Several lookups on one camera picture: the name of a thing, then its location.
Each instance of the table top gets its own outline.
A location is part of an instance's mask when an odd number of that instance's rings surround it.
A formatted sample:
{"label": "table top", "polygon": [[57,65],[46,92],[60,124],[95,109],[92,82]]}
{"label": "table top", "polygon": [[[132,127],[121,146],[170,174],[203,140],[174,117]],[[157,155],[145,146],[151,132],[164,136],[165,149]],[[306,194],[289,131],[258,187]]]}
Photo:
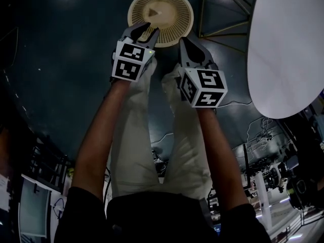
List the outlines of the table top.
{"label": "table top", "polygon": [[324,0],[256,0],[248,47],[252,101],[269,118],[306,108],[324,87]]}

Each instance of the floor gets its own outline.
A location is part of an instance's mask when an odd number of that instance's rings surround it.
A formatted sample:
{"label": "floor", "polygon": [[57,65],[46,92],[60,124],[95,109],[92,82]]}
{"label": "floor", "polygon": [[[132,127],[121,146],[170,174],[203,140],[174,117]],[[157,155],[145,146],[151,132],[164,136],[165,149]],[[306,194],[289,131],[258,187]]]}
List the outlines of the floor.
{"label": "floor", "polygon": [[[36,133],[49,135],[69,158],[77,149],[103,96],[109,88],[111,53],[127,27],[127,12],[132,0],[2,0],[4,15],[13,15],[1,27],[6,60],[13,65],[0,72],[0,83],[11,94],[19,112]],[[197,33],[199,0],[189,0]],[[205,0],[203,33],[235,24],[246,17],[232,0]],[[247,32],[247,26],[234,32]],[[246,37],[223,37],[220,42],[246,50]],[[212,53],[219,69],[225,72],[228,94],[222,101],[250,103],[246,56],[216,43],[202,40]],[[177,63],[177,46],[157,49],[158,67],[151,80],[149,127],[151,141],[172,132],[173,115],[161,88],[160,80]],[[219,108],[217,116],[231,147],[244,165],[242,145],[247,141],[249,124],[262,117],[253,104]],[[251,125],[250,139],[262,131],[261,120]],[[251,162],[277,154],[287,139],[279,134],[265,147],[249,152]],[[163,157],[170,156],[173,136],[155,144]]]}

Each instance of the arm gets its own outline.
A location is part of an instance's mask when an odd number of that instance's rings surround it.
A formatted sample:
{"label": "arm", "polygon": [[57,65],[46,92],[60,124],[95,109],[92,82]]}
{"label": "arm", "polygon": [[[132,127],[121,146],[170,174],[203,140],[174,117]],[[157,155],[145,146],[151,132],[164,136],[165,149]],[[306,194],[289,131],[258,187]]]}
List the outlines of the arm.
{"label": "arm", "polygon": [[101,201],[104,174],[113,131],[129,81],[115,82],[93,119],[78,152],[72,186],[82,188]]}
{"label": "arm", "polygon": [[211,109],[198,109],[198,117],[204,136],[208,165],[220,207],[224,211],[249,201],[243,190],[236,158],[225,138],[215,113]]}

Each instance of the khaki pants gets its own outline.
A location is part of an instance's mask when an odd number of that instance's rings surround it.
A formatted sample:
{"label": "khaki pants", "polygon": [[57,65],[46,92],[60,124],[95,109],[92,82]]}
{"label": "khaki pants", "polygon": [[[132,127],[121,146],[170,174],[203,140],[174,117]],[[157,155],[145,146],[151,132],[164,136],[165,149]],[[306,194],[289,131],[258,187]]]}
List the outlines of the khaki pants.
{"label": "khaki pants", "polygon": [[182,102],[175,77],[162,79],[163,89],[174,114],[174,147],[160,184],[151,152],[148,129],[148,93],[156,68],[153,60],[138,83],[131,83],[114,132],[111,149],[112,197],[144,191],[161,191],[202,199],[212,187],[203,135],[196,110]]}

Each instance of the person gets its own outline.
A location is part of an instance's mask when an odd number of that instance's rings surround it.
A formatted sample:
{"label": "person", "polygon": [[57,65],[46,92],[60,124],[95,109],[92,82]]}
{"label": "person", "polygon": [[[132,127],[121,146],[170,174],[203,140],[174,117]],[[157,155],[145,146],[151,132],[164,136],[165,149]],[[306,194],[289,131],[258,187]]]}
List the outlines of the person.
{"label": "person", "polygon": [[[177,68],[162,79],[174,114],[174,147],[164,182],[159,183],[148,131],[148,93],[155,68],[154,58],[137,83],[112,84],[79,149],[55,242],[174,237],[270,242],[248,202],[215,112],[196,110],[181,100]],[[103,186],[110,148],[113,199],[105,216]],[[204,199],[212,183],[221,208],[219,237],[201,205],[207,206]]]}

